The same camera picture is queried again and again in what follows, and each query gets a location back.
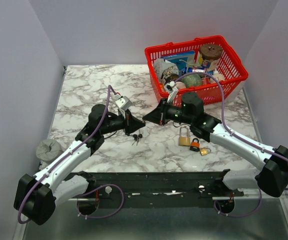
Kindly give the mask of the large brass padlock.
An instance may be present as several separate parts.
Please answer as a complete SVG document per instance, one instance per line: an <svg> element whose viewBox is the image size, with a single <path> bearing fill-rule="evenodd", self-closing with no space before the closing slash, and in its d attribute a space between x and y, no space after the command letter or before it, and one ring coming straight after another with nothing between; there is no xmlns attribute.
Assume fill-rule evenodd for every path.
<svg viewBox="0 0 288 240"><path fill-rule="evenodd" d="M178 145L181 147L189 147L191 145L190 131L187 126L179 128Z"/></svg>

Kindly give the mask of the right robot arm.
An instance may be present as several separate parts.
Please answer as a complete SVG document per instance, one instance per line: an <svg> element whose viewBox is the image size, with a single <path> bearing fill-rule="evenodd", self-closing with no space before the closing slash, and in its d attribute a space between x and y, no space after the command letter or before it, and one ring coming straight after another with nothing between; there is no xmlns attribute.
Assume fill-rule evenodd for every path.
<svg viewBox="0 0 288 240"><path fill-rule="evenodd" d="M181 106L163 98L143 120L165 125L168 121L189 125L197 138L222 146L253 165L253 169L224 170L214 183L214 191L225 196L231 190L260 189L271 197L280 197L288 185L288 149L274 148L252 140L227 127L220 119L204 112L204 103L196 93L187 92Z"/></svg>

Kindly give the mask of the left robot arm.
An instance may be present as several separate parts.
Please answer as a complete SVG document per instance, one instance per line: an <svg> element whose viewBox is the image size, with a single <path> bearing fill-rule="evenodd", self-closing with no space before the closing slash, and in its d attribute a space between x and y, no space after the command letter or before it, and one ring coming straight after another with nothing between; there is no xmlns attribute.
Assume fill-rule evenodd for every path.
<svg viewBox="0 0 288 240"><path fill-rule="evenodd" d="M25 174L20 178L13 205L18 211L18 222L26 224L21 218L26 216L28 220L42 225L62 203L76 196L91 197L95 185L86 176L79 173L66 179L68 175L101 147L105 134L124 131L129 136L145 125L129 110L125 114L114 114L108 112L106 105L94 105L88 122L64 153L33 176Z"/></svg>

